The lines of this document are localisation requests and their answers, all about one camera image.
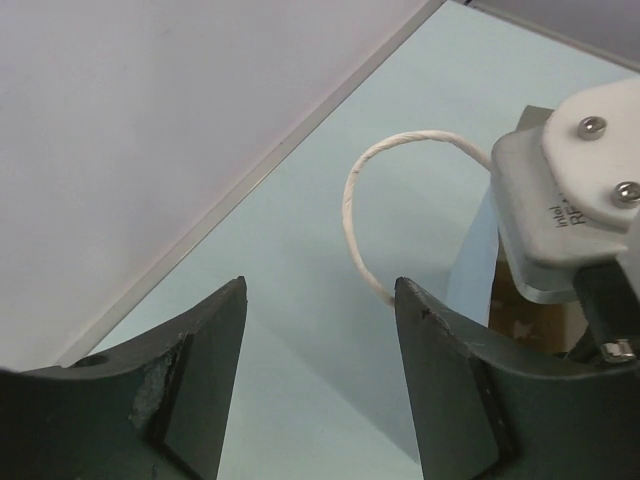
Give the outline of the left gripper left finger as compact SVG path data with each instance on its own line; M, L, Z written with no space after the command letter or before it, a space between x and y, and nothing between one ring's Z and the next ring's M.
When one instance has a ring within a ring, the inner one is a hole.
M247 317L236 278L71 366L1 374L5 479L213 479Z

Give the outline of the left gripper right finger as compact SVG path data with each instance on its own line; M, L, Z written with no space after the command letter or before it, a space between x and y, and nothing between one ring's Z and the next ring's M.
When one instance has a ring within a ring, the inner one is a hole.
M408 278L395 318L426 479L635 479L639 368L523 347Z

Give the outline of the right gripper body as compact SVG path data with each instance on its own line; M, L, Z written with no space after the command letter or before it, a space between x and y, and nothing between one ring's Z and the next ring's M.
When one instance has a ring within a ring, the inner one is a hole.
M578 268L572 279L587 327L562 358L565 370L637 370L639 300L615 260Z

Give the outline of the brown cardboard cup carrier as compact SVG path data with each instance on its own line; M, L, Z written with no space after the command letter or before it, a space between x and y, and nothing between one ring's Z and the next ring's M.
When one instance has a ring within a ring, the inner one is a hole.
M496 265L489 328L535 351L556 354L565 350L564 307L536 304L524 298L504 262Z

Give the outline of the light blue paper bag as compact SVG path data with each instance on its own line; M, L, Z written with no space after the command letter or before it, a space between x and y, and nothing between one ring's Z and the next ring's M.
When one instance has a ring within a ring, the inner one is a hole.
M394 295L366 267L359 251L353 221L353 196L356 181L366 163L374 156L401 145L421 141L450 144L478 165L490 168L489 155L459 134L444 130L418 130L387 137L369 147L351 167L343 191L341 218L348 253L361 278L387 305ZM489 196L485 196L457 254L449 274L445 304L453 310L489 328L491 292L498 262L507 264L499 243L496 218ZM584 319L574 303L558 304L565 312L565 350L569 350L584 332Z

